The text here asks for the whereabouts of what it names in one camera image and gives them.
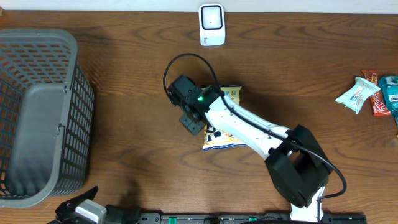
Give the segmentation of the cream wet wipes pack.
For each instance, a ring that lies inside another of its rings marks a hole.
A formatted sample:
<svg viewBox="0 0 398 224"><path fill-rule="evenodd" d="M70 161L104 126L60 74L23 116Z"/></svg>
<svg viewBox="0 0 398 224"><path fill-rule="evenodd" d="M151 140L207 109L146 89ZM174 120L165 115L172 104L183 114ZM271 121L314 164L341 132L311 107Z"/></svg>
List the cream wet wipes pack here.
<svg viewBox="0 0 398 224"><path fill-rule="evenodd" d="M225 95L231 97L231 99L239 104L240 102L240 90L242 85L221 85L221 90L224 91ZM212 126L205 126L204 131L204 143L203 150L209 151L212 149L228 149L236 146L246 146L240 139L236 138L230 133L223 131L222 129L216 129Z"/></svg>

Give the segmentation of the mint green small packet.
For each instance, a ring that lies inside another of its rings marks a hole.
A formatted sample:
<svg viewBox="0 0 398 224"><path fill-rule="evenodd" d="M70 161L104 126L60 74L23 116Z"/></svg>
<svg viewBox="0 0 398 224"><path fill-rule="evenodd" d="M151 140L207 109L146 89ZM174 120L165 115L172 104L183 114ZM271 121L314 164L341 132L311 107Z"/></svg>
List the mint green small packet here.
<svg viewBox="0 0 398 224"><path fill-rule="evenodd" d="M343 104L349 109L352 109L356 114L358 114L366 99L377 93L379 90L380 88L370 81L361 77L355 77L354 86L336 98L335 101Z"/></svg>

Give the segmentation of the orange chocolate bar wrapper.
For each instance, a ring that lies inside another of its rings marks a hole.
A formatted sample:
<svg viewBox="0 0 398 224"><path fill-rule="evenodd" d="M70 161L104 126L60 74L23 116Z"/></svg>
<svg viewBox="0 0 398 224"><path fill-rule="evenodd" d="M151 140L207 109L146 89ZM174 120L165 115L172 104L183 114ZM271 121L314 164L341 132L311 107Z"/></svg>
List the orange chocolate bar wrapper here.
<svg viewBox="0 0 398 224"><path fill-rule="evenodd" d="M378 86L377 70L362 70L361 72L367 81L370 81L372 84ZM373 116L380 117L391 115L391 112L382 101L380 91L374 93L373 96L370 97L370 102L372 106Z"/></svg>

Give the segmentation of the blue mouthwash bottle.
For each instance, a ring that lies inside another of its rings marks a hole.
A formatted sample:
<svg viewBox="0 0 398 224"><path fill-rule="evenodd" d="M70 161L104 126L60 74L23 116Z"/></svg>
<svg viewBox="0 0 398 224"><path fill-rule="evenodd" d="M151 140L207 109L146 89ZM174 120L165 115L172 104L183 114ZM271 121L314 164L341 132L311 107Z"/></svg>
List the blue mouthwash bottle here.
<svg viewBox="0 0 398 224"><path fill-rule="evenodd" d="M382 94L384 96L385 104L387 109L391 112L391 115L394 117L395 122L397 123L398 119L398 110L397 110L397 102L398 102L398 83L397 76L388 75L383 76L379 79L379 87L382 90Z"/></svg>

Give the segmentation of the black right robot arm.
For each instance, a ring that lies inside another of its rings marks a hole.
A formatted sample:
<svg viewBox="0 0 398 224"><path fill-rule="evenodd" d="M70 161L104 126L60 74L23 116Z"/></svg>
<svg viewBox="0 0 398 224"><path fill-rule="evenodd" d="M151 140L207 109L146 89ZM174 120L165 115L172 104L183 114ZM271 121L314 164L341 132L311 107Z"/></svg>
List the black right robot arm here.
<svg viewBox="0 0 398 224"><path fill-rule="evenodd" d="M174 80L165 92L184 112L180 122L192 134L204 127L222 130L263 158L274 187L291 204L291 220L322 220L322 195L331 168L307 128L298 125L289 129L270 123L239 106L220 87L202 88L185 75Z"/></svg>

